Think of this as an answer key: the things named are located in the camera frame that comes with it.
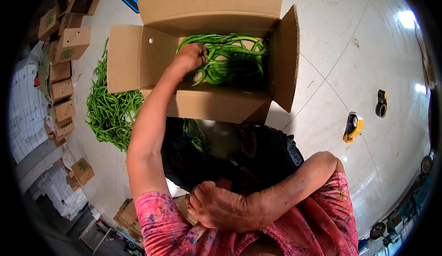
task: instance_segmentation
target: red object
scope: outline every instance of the red object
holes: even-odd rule
[[[40,86],[40,79],[38,78],[38,73],[37,73],[37,76],[34,79],[34,86],[35,87]]]
[[[172,198],[159,192],[137,199],[147,255],[238,255],[266,234],[285,255],[359,255],[358,233],[345,173],[334,173],[310,197],[261,230],[232,233],[190,226]]]

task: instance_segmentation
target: wrinkled hand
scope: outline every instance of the wrinkled hand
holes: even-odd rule
[[[203,226],[241,233],[267,226],[268,221],[263,219],[265,207],[261,207],[258,195],[244,197],[216,187],[213,181],[205,181],[197,185],[191,195],[186,195],[185,200],[189,214]]]
[[[190,43],[184,45],[175,55],[172,62],[173,66],[177,66],[184,77],[187,73],[196,70],[198,67],[206,63],[204,55],[207,54],[207,49],[198,43]]]

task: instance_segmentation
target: forearm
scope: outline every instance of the forearm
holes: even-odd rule
[[[174,76],[176,73],[173,69],[177,67],[170,66],[166,69],[142,104],[132,129],[126,165],[132,197],[135,199],[145,193],[145,190],[170,195],[164,177],[161,145],[169,101],[180,82]]]
[[[179,67],[171,65],[166,69],[138,113],[129,145],[129,150],[138,156],[147,157],[161,150],[169,101],[181,80],[174,69]]]
[[[262,213],[261,221],[267,226],[322,187],[336,171],[343,171],[340,160],[329,152],[319,152],[294,174],[275,186],[251,194],[246,201]]]

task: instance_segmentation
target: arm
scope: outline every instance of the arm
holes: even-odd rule
[[[178,83],[205,62],[204,54],[207,54],[206,49],[195,43],[181,48],[141,106],[132,129],[126,159],[134,200],[141,194],[153,191],[170,196],[161,159],[166,112]]]
[[[209,228],[238,233],[257,230],[270,225],[307,198],[335,172],[344,172],[340,160],[329,152],[318,152],[281,183],[248,197],[205,181],[186,198],[187,208]]]

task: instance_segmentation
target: white wall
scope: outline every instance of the white wall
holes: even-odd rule
[[[28,57],[17,64],[12,76],[8,134],[11,153],[17,163],[48,138],[43,122],[48,102],[34,87],[42,45],[41,41],[28,52]]]

